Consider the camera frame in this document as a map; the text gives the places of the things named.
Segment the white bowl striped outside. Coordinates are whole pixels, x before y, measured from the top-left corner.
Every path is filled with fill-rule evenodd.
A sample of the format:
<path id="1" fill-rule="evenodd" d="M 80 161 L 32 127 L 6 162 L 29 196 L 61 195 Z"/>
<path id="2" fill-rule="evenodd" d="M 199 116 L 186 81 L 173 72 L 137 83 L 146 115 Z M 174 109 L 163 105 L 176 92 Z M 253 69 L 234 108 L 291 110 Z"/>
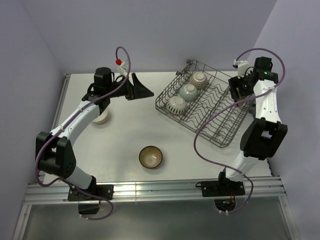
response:
<path id="1" fill-rule="evenodd" d="M 187 103 L 182 97 L 173 96 L 167 101 L 166 109 L 174 115 L 182 115 L 187 109 Z"/>

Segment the red patterned bowl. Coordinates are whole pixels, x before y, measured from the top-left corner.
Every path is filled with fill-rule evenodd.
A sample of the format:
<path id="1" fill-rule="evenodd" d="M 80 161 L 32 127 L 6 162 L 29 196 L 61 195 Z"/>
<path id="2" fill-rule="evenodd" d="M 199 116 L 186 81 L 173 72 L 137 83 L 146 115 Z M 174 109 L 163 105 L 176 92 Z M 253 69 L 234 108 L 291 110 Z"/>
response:
<path id="1" fill-rule="evenodd" d="M 203 72 L 193 73 L 188 81 L 189 84 L 195 86 L 199 91 L 204 90 L 208 84 L 207 76 Z"/>

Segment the light green bowl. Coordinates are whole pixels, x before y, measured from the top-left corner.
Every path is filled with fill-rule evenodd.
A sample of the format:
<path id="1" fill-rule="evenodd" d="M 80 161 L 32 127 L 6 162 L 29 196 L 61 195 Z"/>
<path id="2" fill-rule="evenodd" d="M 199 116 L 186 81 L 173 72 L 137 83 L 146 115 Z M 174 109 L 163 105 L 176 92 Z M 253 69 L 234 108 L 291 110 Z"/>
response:
<path id="1" fill-rule="evenodd" d="M 193 102 L 198 96 L 198 89 L 193 84 L 185 84 L 180 88 L 179 96 L 186 102 Z"/>

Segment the brown beige bowl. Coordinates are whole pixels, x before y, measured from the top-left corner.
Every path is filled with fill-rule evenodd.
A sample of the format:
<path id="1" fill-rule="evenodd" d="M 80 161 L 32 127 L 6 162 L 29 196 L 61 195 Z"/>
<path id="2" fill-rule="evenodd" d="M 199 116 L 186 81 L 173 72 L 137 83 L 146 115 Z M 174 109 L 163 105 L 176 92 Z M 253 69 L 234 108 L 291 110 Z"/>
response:
<path id="1" fill-rule="evenodd" d="M 162 163 L 163 153 L 156 146 L 146 146 L 140 151 L 138 160 L 144 168 L 155 169 Z"/>

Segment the black glossy bowl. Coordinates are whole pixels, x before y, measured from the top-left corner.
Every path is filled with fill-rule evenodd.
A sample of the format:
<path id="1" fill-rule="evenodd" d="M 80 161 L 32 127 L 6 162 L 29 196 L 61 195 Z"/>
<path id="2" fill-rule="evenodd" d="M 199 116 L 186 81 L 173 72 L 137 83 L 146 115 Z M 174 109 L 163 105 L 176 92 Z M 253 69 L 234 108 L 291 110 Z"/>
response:
<path id="1" fill-rule="evenodd" d="M 237 102 L 236 102 L 236 106 L 237 107 L 241 107 L 242 105 L 244 105 L 246 102 L 248 102 L 249 100 L 251 99 L 250 96 L 247 96 L 247 97 L 244 97 L 242 99 L 239 99 Z"/>

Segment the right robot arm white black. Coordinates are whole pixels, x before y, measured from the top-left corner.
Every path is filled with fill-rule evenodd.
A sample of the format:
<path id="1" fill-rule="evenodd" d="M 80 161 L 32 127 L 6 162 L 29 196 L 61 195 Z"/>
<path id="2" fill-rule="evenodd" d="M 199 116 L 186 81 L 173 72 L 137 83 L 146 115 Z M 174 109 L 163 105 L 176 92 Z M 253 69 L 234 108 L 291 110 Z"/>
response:
<path id="1" fill-rule="evenodd" d="M 241 137 L 239 154 L 231 167 L 225 167 L 219 174 L 216 189 L 222 195 L 237 188 L 244 174 L 256 163 L 273 157 L 288 132 L 278 114 L 276 84 L 279 78 L 272 72 L 271 58 L 258 57 L 253 66 L 245 60 L 236 61 L 234 67 L 238 75 L 228 80 L 231 97 L 236 103 L 255 97 L 255 115 Z"/>

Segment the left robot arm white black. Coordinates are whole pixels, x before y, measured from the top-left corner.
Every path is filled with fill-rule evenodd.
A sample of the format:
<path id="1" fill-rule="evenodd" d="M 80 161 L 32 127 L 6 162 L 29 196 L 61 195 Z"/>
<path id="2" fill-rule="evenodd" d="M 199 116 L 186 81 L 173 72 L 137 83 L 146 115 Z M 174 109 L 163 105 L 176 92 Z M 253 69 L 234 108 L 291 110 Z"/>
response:
<path id="1" fill-rule="evenodd" d="M 125 97 L 138 100 L 153 97 L 135 73 L 115 76 L 108 67 L 97 68 L 93 83 L 87 89 L 76 110 L 50 132 L 40 132 L 35 141 L 35 174 L 43 171 L 56 176 L 75 188 L 86 200 L 98 195 L 97 180 L 77 165 L 73 145 L 80 134 L 102 115 L 112 98 Z"/>

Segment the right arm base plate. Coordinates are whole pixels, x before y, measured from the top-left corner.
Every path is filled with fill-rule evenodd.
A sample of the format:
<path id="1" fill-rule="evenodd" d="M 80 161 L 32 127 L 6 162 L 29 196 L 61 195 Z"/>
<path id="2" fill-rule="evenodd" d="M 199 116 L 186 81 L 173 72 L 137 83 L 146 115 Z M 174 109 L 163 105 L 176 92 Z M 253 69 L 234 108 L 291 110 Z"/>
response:
<path id="1" fill-rule="evenodd" d="M 205 180 L 195 184 L 196 188 L 201 189 L 203 197 L 236 197 L 246 194 L 243 183 L 237 183 L 235 186 L 229 186 L 219 183 L 218 180 Z"/>

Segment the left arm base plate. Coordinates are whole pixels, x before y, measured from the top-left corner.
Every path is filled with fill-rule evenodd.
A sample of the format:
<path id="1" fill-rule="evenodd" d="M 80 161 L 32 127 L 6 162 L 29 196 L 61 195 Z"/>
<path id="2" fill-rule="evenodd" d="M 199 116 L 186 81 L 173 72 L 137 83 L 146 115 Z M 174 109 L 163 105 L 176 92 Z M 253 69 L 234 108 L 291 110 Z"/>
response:
<path id="1" fill-rule="evenodd" d="M 112 200 L 113 193 L 114 193 L 114 185 L 112 184 L 103 184 L 103 185 L 98 184 L 95 187 L 95 190 L 93 192 L 90 192 L 91 195 L 95 195 L 107 200 Z M 69 202 L 94 201 L 94 200 L 97 200 L 97 198 L 80 193 L 76 188 L 70 187 L 67 200 Z"/>

